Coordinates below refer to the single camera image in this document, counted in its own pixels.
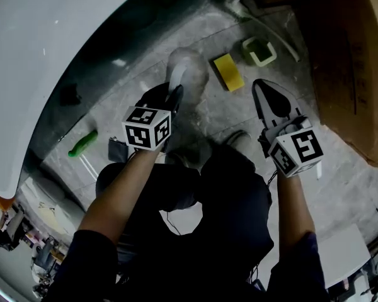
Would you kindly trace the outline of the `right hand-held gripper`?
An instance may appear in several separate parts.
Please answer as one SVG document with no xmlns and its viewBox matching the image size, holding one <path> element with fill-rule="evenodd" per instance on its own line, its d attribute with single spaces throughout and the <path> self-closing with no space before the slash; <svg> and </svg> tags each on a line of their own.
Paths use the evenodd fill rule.
<svg viewBox="0 0 378 302">
<path fill-rule="evenodd" d="M 285 177 L 299 175 L 310 169 L 322 177 L 323 150 L 309 118 L 300 115 L 293 94 L 281 85 L 265 79 L 256 79 L 252 87 L 258 117 L 265 129 L 261 140 L 267 142 L 267 156 L 271 157 Z M 277 125 L 276 116 L 298 117 Z"/>
</svg>

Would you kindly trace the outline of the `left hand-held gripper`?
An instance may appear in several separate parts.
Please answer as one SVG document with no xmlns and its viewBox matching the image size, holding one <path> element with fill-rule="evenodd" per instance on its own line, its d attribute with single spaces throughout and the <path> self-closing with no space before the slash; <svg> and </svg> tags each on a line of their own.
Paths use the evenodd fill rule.
<svg viewBox="0 0 378 302">
<path fill-rule="evenodd" d="M 184 88 L 180 84 L 169 95 L 169 110 L 165 108 L 169 83 L 165 82 L 146 91 L 129 106 L 122 119 L 123 140 L 129 146 L 142 150 L 166 151 L 172 134 L 172 120 L 183 99 Z"/>
</svg>

